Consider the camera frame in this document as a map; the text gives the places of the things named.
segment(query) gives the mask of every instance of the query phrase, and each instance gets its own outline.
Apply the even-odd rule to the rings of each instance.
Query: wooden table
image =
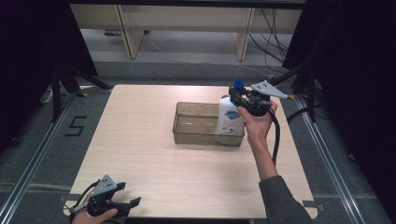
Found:
[[[116,86],[107,102],[71,194],[109,174],[126,182],[114,202],[142,197],[130,217],[265,218],[256,163],[246,137],[240,147],[177,145],[177,102],[218,103],[228,87]],[[282,105],[277,170],[294,198],[313,201]],[[273,147],[275,129],[269,133]],[[306,208],[314,218],[316,208]]]

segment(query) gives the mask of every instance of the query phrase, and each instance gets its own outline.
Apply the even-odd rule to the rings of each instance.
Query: transparent bin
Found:
[[[239,147],[245,136],[215,134],[218,104],[178,102],[173,133],[176,144]]]

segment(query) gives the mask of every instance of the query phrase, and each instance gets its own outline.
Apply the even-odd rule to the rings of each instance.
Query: bottle label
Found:
[[[224,115],[230,120],[239,119],[239,113],[233,110],[228,110]]]

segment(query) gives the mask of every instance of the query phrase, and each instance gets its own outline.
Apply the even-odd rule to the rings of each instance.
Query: floor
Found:
[[[252,66],[266,65],[270,70],[273,69],[274,71],[281,69],[279,68],[281,62],[266,55],[251,38],[248,41],[245,60],[238,62],[231,34],[150,31],[144,36],[136,58],[130,60],[127,57],[120,36],[103,35],[103,30],[81,30],[81,32],[95,62],[227,64],[234,65],[238,69],[246,69],[246,71],[257,73],[258,75],[263,75],[261,74],[262,71],[255,70]],[[264,49],[270,51],[278,59],[282,59],[283,51],[279,49],[279,45],[274,41],[275,38],[273,36],[271,36],[273,42],[269,45],[264,39],[270,38],[269,35],[254,34],[252,36]],[[285,49],[289,45],[292,35],[278,35],[277,38],[283,44],[282,49]],[[104,107],[107,97],[108,94],[96,94],[92,97],[93,102],[90,102],[90,106]],[[76,114],[78,111],[84,111],[83,106],[86,106],[84,105],[86,103],[83,104],[80,101],[83,101],[83,99],[77,98],[77,101],[71,105]],[[296,102],[285,103],[283,106],[288,108],[289,111],[304,107],[304,99]],[[26,127],[21,133],[22,135],[46,135],[47,129],[51,128],[45,121],[50,117],[51,111],[46,109],[49,106],[44,104],[37,111],[37,116],[33,116],[34,119],[30,122],[30,126]],[[90,113],[93,113],[90,114],[91,117],[100,118],[101,111],[90,110]],[[308,140],[309,143],[307,143],[306,138],[295,134],[294,140],[297,146],[303,146],[300,147],[299,153],[319,210],[319,216],[314,219],[314,222],[390,223],[369,185],[365,182],[359,167],[345,156],[347,149],[345,149],[336,129],[327,118],[326,111],[318,109],[316,110],[316,115],[318,116],[316,123],[310,122],[307,115],[303,115],[303,117],[290,123],[292,130],[301,130],[301,132],[306,133],[305,136],[310,138]],[[86,129],[94,132],[94,127],[87,127]],[[81,140],[83,142],[79,144],[87,146],[90,143],[89,140],[83,139]],[[65,144],[65,142],[52,142],[55,146],[61,143]],[[35,155],[35,146],[40,145],[40,139],[30,139],[29,142],[23,144],[25,144],[26,148],[23,153],[17,150],[6,152],[7,158],[14,158],[14,160],[18,158],[18,164],[5,161],[5,156],[0,158],[0,200],[3,202],[8,199],[7,196],[15,183],[20,181],[19,177],[23,172],[26,172],[24,168],[29,165],[30,159]],[[66,157],[70,156],[70,154],[73,154],[73,160],[81,160],[83,155],[78,153],[73,148],[66,152],[49,151],[46,159],[36,168],[37,173],[34,176],[34,184],[28,186],[29,194],[19,202],[20,209],[13,211],[15,214],[10,221],[11,223],[29,222],[29,217],[34,220],[31,223],[49,223],[56,218],[52,213],[60,213],[63,207],[63,196],[70,190],[70,183],[73,183],[73,178],[62,171],[67,164],[58,164],[58,168],[51,166],[50,161],[53,162],[60,156]],[[70,170],[76,172],[78,167],[70,167]],[[49,178],[49,175],[56,179],[53,183],[45,181],[45,179]],[[49,194],[49,196],[43,196],[44,192]],[[57,205],[51,208],[46,207],[50,211],[47,211],[48,215],[43,215],[43,213],[40,213],[41,203]],[[29,213],[31,215],[26,216],[22,208],[32,209],[32,213]]]

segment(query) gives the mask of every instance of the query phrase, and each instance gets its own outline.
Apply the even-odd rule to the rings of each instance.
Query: white bottle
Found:
[[[219,119],[215,134],[242,135],[244,118],[238,113],[236,107],[230,100],[230,96],[219,101]]]

